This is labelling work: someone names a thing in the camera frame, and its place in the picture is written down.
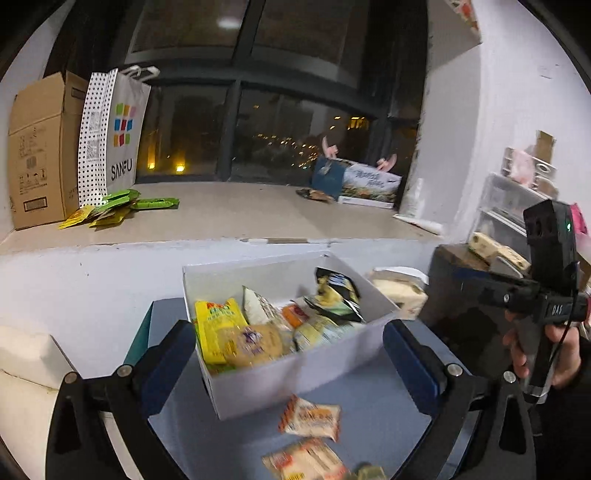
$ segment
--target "pink item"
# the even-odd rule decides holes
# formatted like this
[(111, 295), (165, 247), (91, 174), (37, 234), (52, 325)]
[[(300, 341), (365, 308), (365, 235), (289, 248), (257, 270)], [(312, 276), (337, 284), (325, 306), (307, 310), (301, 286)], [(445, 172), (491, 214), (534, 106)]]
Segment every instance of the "pink item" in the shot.
[(587, 235), (587, 224), (585, 223), (583, 212), (581, 212), (579, 205), (576, 203), (572, 204), (570, 211), (573, 214), (574, 232)]
[(531, 188), (535, 178), (534, 157), (523, 150), (513, 150), (509, 177), (517, 183)]

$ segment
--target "white shopping bag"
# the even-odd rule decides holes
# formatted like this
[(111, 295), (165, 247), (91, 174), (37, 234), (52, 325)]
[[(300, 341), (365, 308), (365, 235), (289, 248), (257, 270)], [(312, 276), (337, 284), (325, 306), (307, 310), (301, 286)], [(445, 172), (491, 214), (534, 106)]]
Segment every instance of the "white shopping bag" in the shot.
[(135, 65), (119, 72), (93, 73), (82, 112), (78, 145), (80, 207), (135, 184), (139, 136), (150, 96), (144, 81), (160, 74)]

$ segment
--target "window sill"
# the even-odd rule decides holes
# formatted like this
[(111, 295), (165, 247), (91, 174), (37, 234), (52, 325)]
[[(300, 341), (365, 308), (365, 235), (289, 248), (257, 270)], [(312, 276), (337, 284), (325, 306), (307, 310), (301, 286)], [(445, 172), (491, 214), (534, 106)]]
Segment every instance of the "window sill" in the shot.
[(144, 198), (178, 197), (178, 210), (133, 213), (120, 225), (95, 230), (58, 223), (11, 233), (0, 254), (46, 248), (220, 238), (429, 239), (433, 235), (392, 218), (392, 211), (327, 205), (297, 196), (294, 187), (251, 183), (155, 183), (136, 188)]

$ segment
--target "window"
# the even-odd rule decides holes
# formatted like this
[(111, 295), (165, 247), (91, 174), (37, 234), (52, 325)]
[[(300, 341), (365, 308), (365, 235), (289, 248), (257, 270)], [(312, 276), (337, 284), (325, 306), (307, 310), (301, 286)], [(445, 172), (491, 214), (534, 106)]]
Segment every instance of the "window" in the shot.
[(267, 0), (253, 58), (357, 87), (369, 2)]
[(148, 0), (133, 51), (236, 44), (248, 0)]
[(325, 136), (408, 174), (426, 63), (426, 0), (128, 0), (76, 2), (46, 74), (160, 69), (138, 182), (307, 185)]
[(231, 180), (308, 185), (322, 139), (339, 156), (363, 161), (369, 121), (321, 103), (279, 93), (242, 93), (232, 152)]
[(227, 88), (152, 89), (138, 154), (138, 177), (216, 172)]

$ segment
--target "black sleeve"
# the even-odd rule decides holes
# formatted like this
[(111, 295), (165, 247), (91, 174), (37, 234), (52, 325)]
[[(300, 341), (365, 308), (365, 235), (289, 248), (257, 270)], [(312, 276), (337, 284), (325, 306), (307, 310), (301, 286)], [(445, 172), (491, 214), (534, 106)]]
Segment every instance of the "black sleeve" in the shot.
[(552, 388), (543, 405), (535, 407), (541, 438), (534, 438), (538, 480), (591, 478), (587, 461), (591, 431), (591, 343), (580, 339), (581, 369), (566, 387)]

